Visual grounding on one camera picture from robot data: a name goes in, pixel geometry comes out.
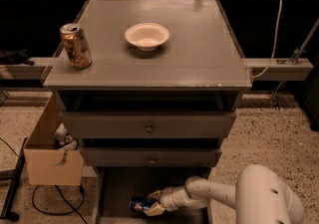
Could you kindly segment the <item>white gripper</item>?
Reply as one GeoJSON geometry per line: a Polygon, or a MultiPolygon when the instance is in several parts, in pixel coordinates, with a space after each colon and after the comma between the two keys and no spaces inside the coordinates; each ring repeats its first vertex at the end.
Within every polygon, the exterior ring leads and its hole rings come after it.
{"type": "Polygon", "coordinates": [[[148,195],[148,199],[155,202],[150,208],[144,211],[149,217],[162,215],[166,210],[174,211],[184,207],[189,199],[189,195],[184,186],[167,187],[163,191],[157,190],[148,195]]]}

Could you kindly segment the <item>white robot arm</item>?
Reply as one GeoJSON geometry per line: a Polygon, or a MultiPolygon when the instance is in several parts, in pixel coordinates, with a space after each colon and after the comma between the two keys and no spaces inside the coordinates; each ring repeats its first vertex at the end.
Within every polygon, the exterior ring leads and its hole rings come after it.
{"type": "Polygon", "coordinates": [[[304,207],[297,194],[271,169],[253,164],[242,169],[234,185],[189,177],[185,184],[149,195],[144,210],[159,216],[179,208],[201,209],[215,200],[235,210],[236,224],[303,224],[304,207]]]}

